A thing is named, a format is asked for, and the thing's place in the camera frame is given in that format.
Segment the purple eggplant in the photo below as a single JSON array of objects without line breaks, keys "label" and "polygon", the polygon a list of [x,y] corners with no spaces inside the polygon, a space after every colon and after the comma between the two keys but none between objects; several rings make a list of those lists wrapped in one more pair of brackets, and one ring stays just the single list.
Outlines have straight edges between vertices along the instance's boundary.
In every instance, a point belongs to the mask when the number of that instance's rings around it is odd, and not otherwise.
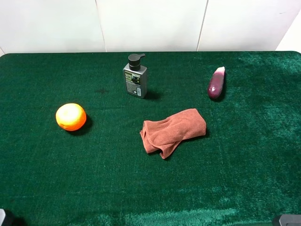
[{"label": "purple eggplant", "polygon": [[225,77],[224,66],[217,68],[213,73],[207,88],[208,96],[211,99],[217,99],[221,95],[223,84],[224,84],[224,77]]}]

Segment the grey pump soap bottle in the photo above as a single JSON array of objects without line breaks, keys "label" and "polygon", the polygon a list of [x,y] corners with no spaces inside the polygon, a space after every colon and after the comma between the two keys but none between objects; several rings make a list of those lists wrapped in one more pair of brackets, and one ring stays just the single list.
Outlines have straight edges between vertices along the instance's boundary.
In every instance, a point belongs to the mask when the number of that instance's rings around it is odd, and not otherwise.
[{"label": "grey pump soap bottle", "polygon": [[145,54],[130,54],[128,56],[128,63],[123,68],[123,78],[125,80],[125,87],[128,94],[145,98],[147,94],[147,67],[141,65],[141,58]]}]

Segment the brown folded towel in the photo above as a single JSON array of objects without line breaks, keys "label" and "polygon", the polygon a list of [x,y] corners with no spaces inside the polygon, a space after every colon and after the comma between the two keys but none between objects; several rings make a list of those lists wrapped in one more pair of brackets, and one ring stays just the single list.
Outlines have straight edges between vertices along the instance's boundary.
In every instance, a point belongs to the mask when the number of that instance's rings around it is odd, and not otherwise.
[{"label": "brown folded towel", "polygon": [[162,159],[169,157],[182,141],[205,134],[206,122],[195,108],[160,121],[144,121],[140,131],[146,153],[160,150]]}]

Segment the orange fruit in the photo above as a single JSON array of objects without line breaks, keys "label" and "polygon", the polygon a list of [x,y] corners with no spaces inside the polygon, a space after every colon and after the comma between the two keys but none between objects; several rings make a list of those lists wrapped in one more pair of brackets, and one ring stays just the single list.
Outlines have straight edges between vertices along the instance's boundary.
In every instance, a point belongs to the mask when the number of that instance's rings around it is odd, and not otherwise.
[{"label": "orange fruit", "polygon": [[85,110],[76,103],[68,103],[61,106],[55,114],[57,124],[66,131],[80,129],[87,120]]}]

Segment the green velvet table cloth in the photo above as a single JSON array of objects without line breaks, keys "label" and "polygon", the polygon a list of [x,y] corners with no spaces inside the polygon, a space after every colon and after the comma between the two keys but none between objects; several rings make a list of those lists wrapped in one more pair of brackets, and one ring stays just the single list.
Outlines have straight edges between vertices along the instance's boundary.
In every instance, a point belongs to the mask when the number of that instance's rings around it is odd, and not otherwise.
[{"label": "green velvet table cloth", "polygon": [[0,59],[0,207],[14,226],[268,225],[301,212],[301,55]]}]

